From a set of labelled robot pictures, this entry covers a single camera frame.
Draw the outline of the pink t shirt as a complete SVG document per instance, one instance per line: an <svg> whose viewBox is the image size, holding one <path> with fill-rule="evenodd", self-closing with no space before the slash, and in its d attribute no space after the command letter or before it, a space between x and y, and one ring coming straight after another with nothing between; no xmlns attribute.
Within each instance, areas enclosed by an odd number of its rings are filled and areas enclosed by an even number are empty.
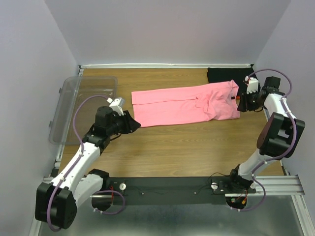
<svg viewBox="0 0 315 236"><path fill-rule="evenodd" d="M238 85L233 81L194 87L134 91L134 119L142 127L237 119Z"/></svg>

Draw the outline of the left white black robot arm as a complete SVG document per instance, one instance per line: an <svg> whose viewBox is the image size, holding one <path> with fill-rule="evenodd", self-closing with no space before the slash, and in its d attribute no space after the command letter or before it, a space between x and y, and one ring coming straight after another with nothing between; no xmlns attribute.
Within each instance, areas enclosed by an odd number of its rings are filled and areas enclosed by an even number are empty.
<svg viewBox="0 0 315 236"><path fill-rule="evenodd" d="M88 167L101 156L112 136L133 133L140 126L128 111L99 107L94 124L80 139L80 147L71 161L49 183L42 182L38 186L36 220L46 222L53 232L69 228L84 200L109 189L106 173L95 170L87 175Z"/></svg>

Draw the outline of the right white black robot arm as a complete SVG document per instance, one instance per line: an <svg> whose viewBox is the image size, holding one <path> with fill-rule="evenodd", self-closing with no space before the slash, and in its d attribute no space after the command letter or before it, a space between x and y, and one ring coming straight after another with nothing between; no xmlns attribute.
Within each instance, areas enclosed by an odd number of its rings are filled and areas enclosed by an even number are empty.
<svg viewBox="0 0 315 236"><path fill-rule="evenodd" d="M254 178L271 163L292 156L304 131L305 122L291 112L286 94L279 90L280 78L267 77L263 87L258 79L245 77L247 90L241 94L240 112L266 109L269 118L256 143L256 151L230 172L227 189L233 193L248 190Z"/></svg>

